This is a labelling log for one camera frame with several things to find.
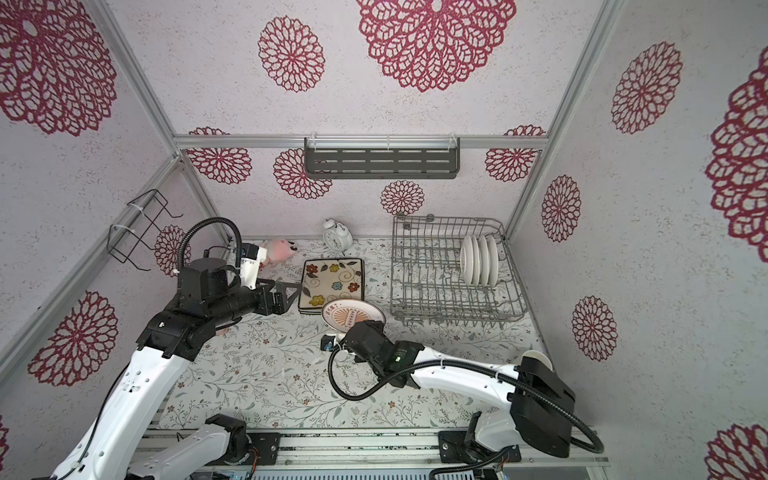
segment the dish rack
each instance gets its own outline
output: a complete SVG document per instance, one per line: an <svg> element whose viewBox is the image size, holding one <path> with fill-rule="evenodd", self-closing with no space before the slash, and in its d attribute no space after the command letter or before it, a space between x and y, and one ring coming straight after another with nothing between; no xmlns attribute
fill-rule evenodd
<svg viewBox="0 0 768 480"><path fill-rule="evenodd" d="M504 241L504 226L492 218L407 217L392 220L392 316L404 323L477 325L514 322L528 310ZM492 235L498 245L498 282L470 286L461 276L467 234Z"/></svg>

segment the leaf pattern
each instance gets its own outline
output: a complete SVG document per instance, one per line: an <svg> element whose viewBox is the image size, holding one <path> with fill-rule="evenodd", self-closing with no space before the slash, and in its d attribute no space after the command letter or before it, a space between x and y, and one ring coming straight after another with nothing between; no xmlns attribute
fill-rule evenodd
<svg viewBox="0 0 768 480"><path fill-rule="evenodd" d="M299 282L304 262L333 258L320 240L297 240L299 254L273 266L270 278ZM366 301L387 315L392 340L421 342L444 353L482 362L511 362L525 350L543 349L530 316L496 326L403 324L389 315L390 243L357 240L346 251L366 262ZM321 316L300 315L294 304L282 316L247 315L215 336L181 376L160 420L162 429L197 429L222 412L249 428L465 427L488 405L433 389L385 387L361 402L341 399L330 388L328 354L320 337L330 331ZM376 383L365 364L340 353L333 367L339 385L360 393Z"/></svg>

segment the stuffed animal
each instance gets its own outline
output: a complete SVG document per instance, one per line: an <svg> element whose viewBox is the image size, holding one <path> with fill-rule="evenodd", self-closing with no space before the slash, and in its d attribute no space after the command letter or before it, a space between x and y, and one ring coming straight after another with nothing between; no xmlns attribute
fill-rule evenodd
<svg viewBox="0 0 768 480"><path fill-rule="evenodd" d="M284 262L299 251L296 244L288 240L270 240L262 243L260 247L266 248L266 259L261 263L262 267L270 263Z"/></svg>

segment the red flower on plate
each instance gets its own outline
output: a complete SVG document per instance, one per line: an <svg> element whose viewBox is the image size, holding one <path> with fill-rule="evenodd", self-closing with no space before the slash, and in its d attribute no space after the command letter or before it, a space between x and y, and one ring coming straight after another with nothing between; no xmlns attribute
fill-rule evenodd
<svg viewBox="0 0 768 480"><path fill-rule="evenodd" d="M682 69L680 51L665 41L638 55L616 85L611 107L616 128L633 134L652 125L674 98Z"/></svg>
<svg viewBox="0 0 768 480"><path fill-rule="evenodd" d="M507 130L504 135L546 135L541 127L520 125ZM485 154L485 169L496 180L505 182L519 180L528 176L531 165L536 160L535 148L492 148Z"/></svg>
<svg viewBox="0 0 768 480"><path fill-rule="evenodd" d="M614 314L603 300L594 296L579 300L571 326L578 348L586 356L600 362L613 354L619 335Z"/></svg>
<svg viewBox="0 0 768 480"><path fill-rule="evenodd" d="M109 300L98 292L85 292L27 370L40 383L73 386L99 370L117 337L118 318Z"/></svg>
<svg viewBox="0 0 768 480"><path fill-rule="evenodd" d="M9 119L46 134L98 130L118 97L117 76L80 2L2 2L0 104Z"/></svg>
<svg viewBox="0 0 768 480"><path fill-rule="evenodd" d="M561 242L574 232L581 215L578 186L568 175L555 178L541 202L541 224L553 242Z"/></svg>
<svg viewBox="0 0 768 480"><path fill-rule="evenodd" d="M761 425L732 425L718 430L707 443L704 457L709 480L765 480L768 478L768 432Z"/></svg>
<svg viewBox="0 0 768 480"><path fill-rule="evenodd" d="M288 91L314 87L326 69L323 47L295 18L273 18L261 31L259 58L267 74Z"/></svg>
<svg viewBox="0 0 768 480"><path fill-rule="evenodd" d="M2 460L5 457L5 453L8 451L8 429L2 424L2 417L0 416L0 472L2 472Z"/></svg>
<svg viewBox="0 0 768 480"><path fill-rule="evenodd" d="M176 255L178 255L179 245L181 245L183 238L184 230L176 225L167 225L154 241L154 259L157 261L157 266L168 276L178 276L174 270L176 269ZM188 244L184 251L184 264L188 264L191 259L192 247Z"/></svg>
<svg viewBox="0 0 768 480"><path fill-rule="evenodd" d="M728 219L728 234L757 247L768 263L768 47L749 80L730 94L728 106L710 137L711 205Z"/></svg>
<svg viewBox="0 0 768 480"><path fill-rule="evenodd" d="M322 197L333 185L332 180L313 180L307 177L304 170L304 150L301 148L280 152L273 169L280 188L296 198L309 200Z"/></svg>
<svg viewBox="0 0 768 480"><path fill-rule="evenodd" d="M368 55L387 77L445 90L488 63L515 16L513 0L357 0Z"/></svg>
<svg viewBox="0 0 768 480"><path fill-rule="evenodd" d="M414 182L398 180L384 187L381 203L391 215L410 215L424 204L424 190Z"/></svg>
<svg viewBox="0 0 768 480"><path fill-rule="evenodd" d="M229 135L218 128L195 128L190 135ZM220 184L238 184L250 175L245 148L190 148L187 155L197 171Z"/></svg>

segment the alarm clock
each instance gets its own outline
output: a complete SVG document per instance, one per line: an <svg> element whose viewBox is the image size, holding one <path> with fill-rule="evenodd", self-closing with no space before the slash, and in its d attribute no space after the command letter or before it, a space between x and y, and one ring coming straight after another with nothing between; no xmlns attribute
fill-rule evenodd
<svg viewBox="0 0 768 480"><path fill-rule="evenodd" d="M352 246L352 234L344 223L329 218L323 223L323 240L328 250L334 253L344 254L344 250Z"/></svg>

